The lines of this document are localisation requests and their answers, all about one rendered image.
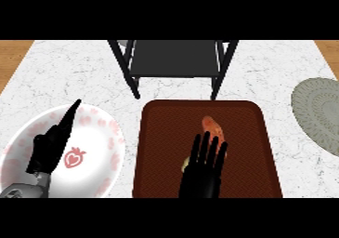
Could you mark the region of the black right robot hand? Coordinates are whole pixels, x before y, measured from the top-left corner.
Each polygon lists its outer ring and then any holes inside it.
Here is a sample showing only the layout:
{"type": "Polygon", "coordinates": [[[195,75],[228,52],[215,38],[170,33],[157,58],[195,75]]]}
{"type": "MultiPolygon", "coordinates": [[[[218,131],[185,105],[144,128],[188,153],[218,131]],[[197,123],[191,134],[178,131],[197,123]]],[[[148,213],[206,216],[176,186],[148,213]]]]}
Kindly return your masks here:
{"type": "Polygon", "coordinates": [[[229,144],[219,138],[197,135],[191,149],[190,164],[181,182],[181,198],[218,198],[222,186],[222,171],[229,144]]]}

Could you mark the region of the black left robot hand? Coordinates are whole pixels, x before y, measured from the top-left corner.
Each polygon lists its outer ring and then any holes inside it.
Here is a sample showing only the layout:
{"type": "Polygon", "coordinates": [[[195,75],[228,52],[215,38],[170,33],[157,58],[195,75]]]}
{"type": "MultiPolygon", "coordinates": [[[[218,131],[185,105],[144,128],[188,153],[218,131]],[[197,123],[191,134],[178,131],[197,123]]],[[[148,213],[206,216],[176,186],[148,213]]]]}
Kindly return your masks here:
{"type": "Polygon", "coordinates": [[[81,103],[82,100],[79,99],[70,106],[60,124],[54,125],[50,131],[45,134],[39,134],[33,139],[33,152],[26,170],[31,174],[41,172],[51,174],[58,166],[70,139],[73,120],[81,103]]]}

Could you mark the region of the brown rectangular tray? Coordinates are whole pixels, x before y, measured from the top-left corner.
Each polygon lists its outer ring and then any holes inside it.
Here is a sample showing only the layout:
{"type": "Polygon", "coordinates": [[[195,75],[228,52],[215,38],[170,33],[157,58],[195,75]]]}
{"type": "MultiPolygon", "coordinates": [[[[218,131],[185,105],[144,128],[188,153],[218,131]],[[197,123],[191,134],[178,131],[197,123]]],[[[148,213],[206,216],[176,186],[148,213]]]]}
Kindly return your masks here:
{"type": "Polygon", "coordinates": [[[137,198],[175,198],[194,139],[204,134],[203,119],[222,126],[229,143],[222,173],[223,198],[284,196],[265,115],[247,100],[154,100],[142,112],[134,179],[137,198]]]}

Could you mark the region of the black tiered shelf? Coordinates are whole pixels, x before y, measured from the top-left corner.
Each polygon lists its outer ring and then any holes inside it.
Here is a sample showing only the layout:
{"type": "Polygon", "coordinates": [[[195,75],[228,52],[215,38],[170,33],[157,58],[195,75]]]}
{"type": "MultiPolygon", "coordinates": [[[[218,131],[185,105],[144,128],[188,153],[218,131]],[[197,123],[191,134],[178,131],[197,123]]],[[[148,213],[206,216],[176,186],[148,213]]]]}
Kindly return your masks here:
{"type": "Polygon", "coordinates": [[[109,43],[138,99],[142,77],[201,77],[212,79],[210,99],[216,100],[238,40],[129,40],[126,51],[117,40],[109,43]]]}

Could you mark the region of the white plate with pink strawberry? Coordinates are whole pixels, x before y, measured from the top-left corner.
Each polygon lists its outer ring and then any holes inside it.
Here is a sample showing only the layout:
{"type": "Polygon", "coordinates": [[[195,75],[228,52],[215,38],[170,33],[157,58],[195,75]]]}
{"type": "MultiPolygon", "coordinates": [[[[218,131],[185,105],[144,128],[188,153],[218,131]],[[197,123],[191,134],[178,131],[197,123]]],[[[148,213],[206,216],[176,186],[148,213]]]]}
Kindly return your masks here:
{"type": "MultiPolygon", "coordinates": [[[[61,122],[69,108],[63,105],[47,110],[16,132],[0,156],[0,191],[14,183],[38,183],[36,176],[26,172],[33,138],[61,122]]],[[[125,156],[126,140],[116,119],[98,107],[82,104],[63,158],[51,176],[51,197],[107,196],[120,175],[125,156]]]]}

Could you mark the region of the grey round woven placemat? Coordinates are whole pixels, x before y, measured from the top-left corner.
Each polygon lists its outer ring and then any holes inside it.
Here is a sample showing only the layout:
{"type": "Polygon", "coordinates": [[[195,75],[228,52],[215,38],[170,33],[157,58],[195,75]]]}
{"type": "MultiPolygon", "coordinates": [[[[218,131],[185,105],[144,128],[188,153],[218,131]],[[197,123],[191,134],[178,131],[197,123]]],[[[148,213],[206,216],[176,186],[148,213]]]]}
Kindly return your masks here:
{"type": "Polygon", "coordinates": [[[339,157],[339,82],[321,77],[304,80],[293,90],[291,107],[310,139],[339,157]]]}

